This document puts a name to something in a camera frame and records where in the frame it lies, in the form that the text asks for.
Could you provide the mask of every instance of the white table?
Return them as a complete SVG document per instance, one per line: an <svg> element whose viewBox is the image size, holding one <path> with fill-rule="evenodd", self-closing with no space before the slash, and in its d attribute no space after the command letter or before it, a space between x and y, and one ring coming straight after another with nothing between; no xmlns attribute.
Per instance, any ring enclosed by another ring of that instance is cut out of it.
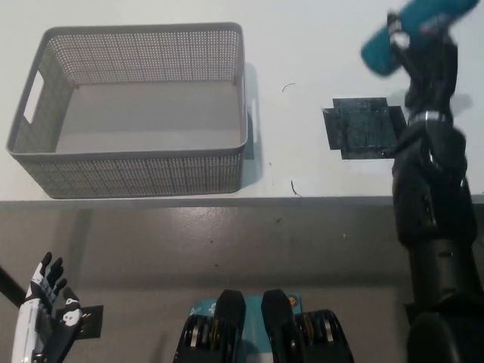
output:
<svg viewBox="0 0 484 363"><path fill-rule="evenodd" d="M0 151L0 206L243 206L351 201L389 204L392 160L341 160L327 143L322 107L337 97L387 97L402 105L408 77L370 73L359 50L402 0L4 0L0 4L0 143L43 32L53 26L234 21L244 29L247 94L255 160L234 194L125 200L52 200ZM476 9L453 29L459 44L455 123L467 135L468 178L484 203L482 16ZM291 188L300 194L295 195Z"/></svg>

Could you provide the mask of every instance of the white robotic hand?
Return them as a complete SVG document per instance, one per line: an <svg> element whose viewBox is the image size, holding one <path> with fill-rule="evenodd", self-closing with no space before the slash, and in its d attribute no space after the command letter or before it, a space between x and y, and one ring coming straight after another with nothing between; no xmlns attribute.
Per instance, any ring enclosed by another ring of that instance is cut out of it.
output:
<svg viewBox="0 0 484 363"><path fill-rule="evenodd" d="M49 268L51 260L52 254L47 253L37 266L20 307L12 363L60 363L80 332L81 306L69 287L64 290L66 312L60 321L54 317L52 305L67 280L57 282L64 273L62 259Z"/></svg>

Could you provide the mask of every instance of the basket handle hole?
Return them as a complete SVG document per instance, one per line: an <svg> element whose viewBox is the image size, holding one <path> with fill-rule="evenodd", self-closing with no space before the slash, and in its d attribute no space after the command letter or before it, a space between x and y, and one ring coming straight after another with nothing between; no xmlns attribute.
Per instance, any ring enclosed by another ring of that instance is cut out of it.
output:
<svg viewBox="0 0 484 363"><path fill-rule="evenodd" d="M25 119L32 123L33 117L36 114L37 105L40 99L40 92L42 92L42 88L44 87L44 77L37 71L36 77L33 80L32 88L30 89L29 99L25 106L25 110L23 111L23 116Z"/></svg>

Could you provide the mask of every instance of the gray floor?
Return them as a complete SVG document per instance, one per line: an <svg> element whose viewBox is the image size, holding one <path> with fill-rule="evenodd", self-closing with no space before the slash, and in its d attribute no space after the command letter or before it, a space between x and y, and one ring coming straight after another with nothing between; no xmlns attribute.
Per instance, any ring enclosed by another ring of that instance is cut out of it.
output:
<svg viewBox="0 0 484 363"><path fill-rule="evenodd" d="M305 310L337 313L358 363L398 363L411 294L393 226L388 207L1 212L0 263L27 285L51 250L82 304L104 305L102 337L76 342L67 362L169 362L199 299L283 287ZM16 319L0 296L0 361Z"/></svg>

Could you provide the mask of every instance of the mesh basket wall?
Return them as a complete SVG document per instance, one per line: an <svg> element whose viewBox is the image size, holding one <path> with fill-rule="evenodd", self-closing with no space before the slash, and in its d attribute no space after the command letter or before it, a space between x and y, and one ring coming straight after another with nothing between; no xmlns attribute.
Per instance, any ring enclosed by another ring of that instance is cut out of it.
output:
<svg viewBox="0 0 484 363"><path fill-rule="evenodd" d="M180 157L126 153L55 153L70 97L80 85L122 82L238 84L244 106L244 44L234 24L60 28L47 32L42 59L34 64L44 79L32 123L17 113L10 152L53 198L149 197L229 193L240 188L243 147Z"/></svg>

